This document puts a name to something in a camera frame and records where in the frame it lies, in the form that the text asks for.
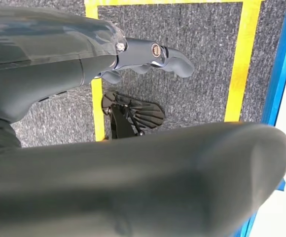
blue tape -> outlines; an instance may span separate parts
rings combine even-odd
[[[278,46],[277,55],[272,69],[268,94],[266,97],[265,106],[261,122],[275,126],[277,121],[282,95],[286,85],[286,16],[282,26],[281,35]],[[284,191],[286,182],[283,180],[278,190]],[[235,233],[235,237],[249,237],[255,221],[256,213]]]

metal bracket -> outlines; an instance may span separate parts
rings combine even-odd
[[[133,99],[115,91],[102,100],[104,114],[110,117],[112,139],[142,136],[144,129],[161,126],[165,115],[157,104]]]

robotic finger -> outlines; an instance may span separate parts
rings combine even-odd
[[[189,59],[179,50],[142,39],[127,38],[126,49],[117,55],[117,58],[114,70],[131,68],[143,74],[149,67],[155,67],[174,72],[182,78],[189,77],[195,70],[195,66]]]

yellow floor marking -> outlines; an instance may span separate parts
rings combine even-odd
[[[261,2],[243,2],[224,121],[239,120]]]
[[[225,116],[225,121],[238,121],[262,1],[263,0],[85,0],[85,3],[86,17],[97,19],[98,6],[243,2]],[[96,141],[102,141],[105,138],[105,125],[101,110],[101,79],[92,80],[91,91]]]
[[[86,16],[90,18],[98,18],[97,5],[88,4]],[[94,127],[96,141],[105,139],[105,122],[103,113],[101,110],[101,100],[103,98],[103,85],[101,79],[94,79],[91,81],[91,94],[93,100]]]

bolt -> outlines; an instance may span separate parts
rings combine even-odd
[[[161,47],[156,43],[152,44],[152,54],[155,58],[161,56]]]
[[[109,107],[109,108],[106,108],[106,109],[103,110],[103,112],[104,112],[105,114],[106,114],[106,115],[109,115],[109,114],[112,113],[112,109],[111,109],[110,107]]]

